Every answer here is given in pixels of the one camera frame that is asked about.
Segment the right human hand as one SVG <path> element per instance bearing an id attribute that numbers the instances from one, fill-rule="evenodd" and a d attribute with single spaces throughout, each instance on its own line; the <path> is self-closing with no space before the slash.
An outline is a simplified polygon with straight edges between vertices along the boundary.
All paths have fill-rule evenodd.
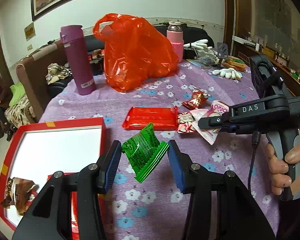
<path id="1" fill-rule="evenodd" d="M 283 189 L 292 184 L 292 179 L 286 175 L 289 164 L 300 162 L 300 143 L 291 149 L 284 160 L 279 160 L 275 156 L 275 150 L 271 144 L 267 144 L 268 166 L 271 178 L 271 191 L 279 196 Z"/>

